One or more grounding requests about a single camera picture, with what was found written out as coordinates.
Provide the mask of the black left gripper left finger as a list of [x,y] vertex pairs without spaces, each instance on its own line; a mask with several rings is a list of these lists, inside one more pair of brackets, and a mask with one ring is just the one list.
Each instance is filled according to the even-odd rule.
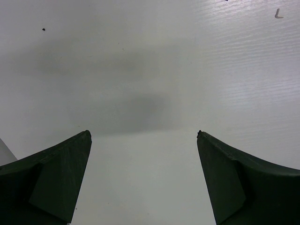
[[2,225],[69,225],[90,155],[82,131],[38,153],[0,167]]

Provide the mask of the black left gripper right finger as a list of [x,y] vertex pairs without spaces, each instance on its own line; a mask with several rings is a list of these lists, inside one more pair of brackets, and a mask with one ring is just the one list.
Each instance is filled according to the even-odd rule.
[[199,131],[197,147],[218,225],[298,225],[300,172]]

